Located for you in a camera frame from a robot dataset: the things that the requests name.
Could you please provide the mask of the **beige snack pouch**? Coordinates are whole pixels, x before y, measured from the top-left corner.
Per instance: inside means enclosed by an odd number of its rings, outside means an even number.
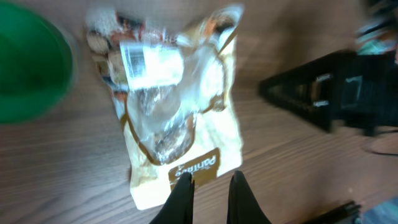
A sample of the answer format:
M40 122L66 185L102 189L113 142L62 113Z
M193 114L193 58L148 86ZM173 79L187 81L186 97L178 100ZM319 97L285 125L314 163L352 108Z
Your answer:
M163 205L186 172L201 186L242 164L231 89L243 12L230 4L176 32L130 7L88 11L86 40L121 123L138 210Z

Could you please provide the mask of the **green lid jar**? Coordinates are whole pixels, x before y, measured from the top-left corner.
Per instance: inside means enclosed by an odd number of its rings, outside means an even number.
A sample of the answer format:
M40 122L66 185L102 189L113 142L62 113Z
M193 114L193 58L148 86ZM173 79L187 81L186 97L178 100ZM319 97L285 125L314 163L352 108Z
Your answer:
M60 30L33 11L1 1L1 123L51 110L67 94L75 63Z

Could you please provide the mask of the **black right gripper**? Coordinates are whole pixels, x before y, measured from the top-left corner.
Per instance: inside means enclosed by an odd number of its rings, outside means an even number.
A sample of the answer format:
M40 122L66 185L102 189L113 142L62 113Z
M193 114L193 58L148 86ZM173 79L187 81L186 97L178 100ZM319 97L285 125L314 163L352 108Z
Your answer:
M397 64L393 52L359 55L337 51L260 82L271 104L330 132L332 120L379 134L397 126Z

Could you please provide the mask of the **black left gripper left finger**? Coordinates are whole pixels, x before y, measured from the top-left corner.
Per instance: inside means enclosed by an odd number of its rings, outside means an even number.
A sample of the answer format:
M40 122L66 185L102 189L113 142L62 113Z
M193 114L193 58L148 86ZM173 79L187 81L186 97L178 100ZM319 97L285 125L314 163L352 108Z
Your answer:
M162 209L150 224L192 224L195 181L184 172Z

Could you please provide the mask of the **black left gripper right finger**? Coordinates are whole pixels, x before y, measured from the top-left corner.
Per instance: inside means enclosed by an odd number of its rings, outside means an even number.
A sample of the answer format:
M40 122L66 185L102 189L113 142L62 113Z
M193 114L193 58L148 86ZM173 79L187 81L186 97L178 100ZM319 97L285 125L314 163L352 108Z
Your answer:
M229 185L227 224L271 224L244 174L237 170Z

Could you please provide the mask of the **teal wet wipes pack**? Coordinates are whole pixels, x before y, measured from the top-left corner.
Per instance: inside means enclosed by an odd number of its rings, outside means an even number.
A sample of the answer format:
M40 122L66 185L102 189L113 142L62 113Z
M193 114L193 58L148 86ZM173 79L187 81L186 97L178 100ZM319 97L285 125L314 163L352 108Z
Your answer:
M397 19L378 17L356 32L359 55L382 55L397 50Z

